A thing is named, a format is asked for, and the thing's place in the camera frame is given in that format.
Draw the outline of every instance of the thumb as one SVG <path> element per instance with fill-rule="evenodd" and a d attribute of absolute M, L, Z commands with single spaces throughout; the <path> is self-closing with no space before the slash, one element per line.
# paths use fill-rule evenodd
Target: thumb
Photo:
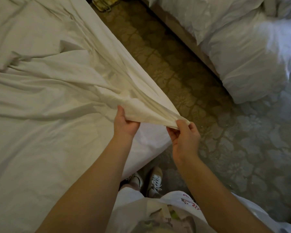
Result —
<path fill-rule="evenodd" d="M 124 108 L 120 105 L 118 105 L 118 111 L 116 113 L 116 117 L 125 117 L 125 111 Z"/>
<path fill-rule="evenodd" d="M 177 120 L 176 123 L 180 130 L 180 133 L 190 132 L 189 126 L 186 124 L 185 120 Z"/>

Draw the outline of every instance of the flower pattern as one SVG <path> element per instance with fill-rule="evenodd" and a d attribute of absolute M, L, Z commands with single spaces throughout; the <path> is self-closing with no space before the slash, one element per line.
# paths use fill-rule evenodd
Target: flower pattern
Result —
<path fill-rule="evenodd" d="M 233 192 L 277 221 L 291 218 L 291 83 L 281 92 L 235 105 L 219 80 L 139 1 L 97 14 L 130 54 L 193 121 L 199 155 Z M 140 170 L 163 169 L 163 191 L 189 191 L 172 161 L 172 148 Z"/>

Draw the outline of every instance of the bed frame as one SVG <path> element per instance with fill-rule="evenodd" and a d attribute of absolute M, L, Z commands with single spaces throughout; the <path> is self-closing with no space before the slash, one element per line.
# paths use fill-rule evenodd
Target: bed frame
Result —
<path fill-rule="evenodd" d="M 146 4 L 147 7 L 149 6 L 149 2 L 147 0 L 142 1 Z M 163 23 L 167 25 L 168 28 L 171 29 L 171 31 L 175 33 L 175 35 L 181 39 L 184 44 L 186 44 L 188 48 L 190 48 L 191 51 L 194 52 L 195 55 L 197 55 L 198 58 L 201 59 L 201 61 L 214 74 L 219 77 L 219 74 L 215 70 L 213 63 L 209 59 L 208 55 L 202 52 L 201 48 L 197 45 L 195 38 L 180 25 L 179 21 L 176 20 L 175 17 L 164 11 L 157 3 L 155 3 L 150 9 L 161 21 L 163 21 Z"/>

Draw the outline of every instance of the hand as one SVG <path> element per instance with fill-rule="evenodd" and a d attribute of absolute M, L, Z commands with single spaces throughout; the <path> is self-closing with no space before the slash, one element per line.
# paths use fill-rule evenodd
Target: hand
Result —
<path fill-rule="evenodd" d="M 118 105 L 118 112 L 114 118 L 114 137 L 133 139 L 140 127 L 140 123 L 125 119 L 124 108 Z"/>
<path fill-rule="evenodd" d="M 198 155 L 200 134 L 193 122 L 187 125 L 184 120 L 177 120 L 176 123 L 180 131 L 169 127 L 167 131 L 172 141 L 173 160 L 177 165 L 186 157 Z"/>

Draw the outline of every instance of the forearm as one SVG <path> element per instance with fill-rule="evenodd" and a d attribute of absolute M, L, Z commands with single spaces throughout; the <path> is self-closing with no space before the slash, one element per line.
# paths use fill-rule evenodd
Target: forearm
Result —
<path fill-rule="evenodd" d="M 39 230 L 105 232 L 131 145 L 132 139 L 127 137 L 112 138 L 94 164 L 55 204 Z"/>
<path fill-rule="evenodd" d="M 188 156 L 176 165 L 208 224 L 218 233 L 271 232 L 224 187 L 198 156 Z"/>

